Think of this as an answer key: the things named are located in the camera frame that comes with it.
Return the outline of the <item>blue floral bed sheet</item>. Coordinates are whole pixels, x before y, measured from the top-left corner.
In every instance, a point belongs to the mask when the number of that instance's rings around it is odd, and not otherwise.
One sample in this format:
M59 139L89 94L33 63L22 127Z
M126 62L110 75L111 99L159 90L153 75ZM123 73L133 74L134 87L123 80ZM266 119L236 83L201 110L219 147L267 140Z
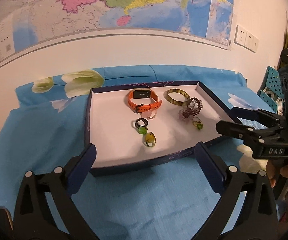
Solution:
M241 75L88 69L16 89L0 132L0 239L277 239L264 168L225 137L266 125Z

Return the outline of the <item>white wall socket panel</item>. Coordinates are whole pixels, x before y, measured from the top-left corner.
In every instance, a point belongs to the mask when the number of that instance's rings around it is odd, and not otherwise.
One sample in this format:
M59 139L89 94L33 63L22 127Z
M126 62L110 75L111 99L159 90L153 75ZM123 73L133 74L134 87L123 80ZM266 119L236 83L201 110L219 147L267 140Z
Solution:
M259 46L259 39L242 26L237 25L234 43L256 53Z

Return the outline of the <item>orange smart watch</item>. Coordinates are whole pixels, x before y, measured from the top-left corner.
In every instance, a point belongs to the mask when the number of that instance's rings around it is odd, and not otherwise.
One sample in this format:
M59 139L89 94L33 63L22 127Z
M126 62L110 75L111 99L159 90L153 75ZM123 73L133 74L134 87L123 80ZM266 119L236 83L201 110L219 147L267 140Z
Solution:
M157 110L162 105L162 100L150 88L133 89L127 96L129 108L135 113L144 113Z

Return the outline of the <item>colourful wall map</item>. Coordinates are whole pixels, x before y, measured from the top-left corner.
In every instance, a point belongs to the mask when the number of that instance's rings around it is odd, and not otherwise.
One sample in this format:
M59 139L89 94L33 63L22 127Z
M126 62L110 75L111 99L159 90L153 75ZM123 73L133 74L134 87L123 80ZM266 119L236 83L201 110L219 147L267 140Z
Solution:
M227 48L234 0L0 0L0 67L89 37L144 34Z

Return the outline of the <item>teal perforated basket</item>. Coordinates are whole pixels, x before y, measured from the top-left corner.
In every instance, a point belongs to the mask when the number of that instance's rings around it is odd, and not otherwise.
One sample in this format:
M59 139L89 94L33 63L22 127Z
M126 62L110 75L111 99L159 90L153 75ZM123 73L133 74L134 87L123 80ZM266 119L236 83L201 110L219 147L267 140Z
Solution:
M275 68L267 67L257 95L277 114L282 115L284 95L279 73Z

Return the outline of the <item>navy shallow box tray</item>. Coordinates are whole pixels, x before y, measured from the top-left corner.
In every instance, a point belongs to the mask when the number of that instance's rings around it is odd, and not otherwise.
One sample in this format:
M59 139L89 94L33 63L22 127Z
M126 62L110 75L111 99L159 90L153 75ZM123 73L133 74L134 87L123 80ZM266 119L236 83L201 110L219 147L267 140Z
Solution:
M138 113L127 103L133 89L152 89L162 100L155 118L148 121L148 131L157 142L147 147L135 127ZM203 128L179 117L180 106L165 100L164 93L172 88L184 90L202 101L198 114ZM96 147L96 159L90 170L93 176L106 176L168 163L193 154L198 142L207 146L222 140L216 129L220 121L240 123L240 120L209 88L200 81L170 81L136 83L92 89L85 115L85 143Z

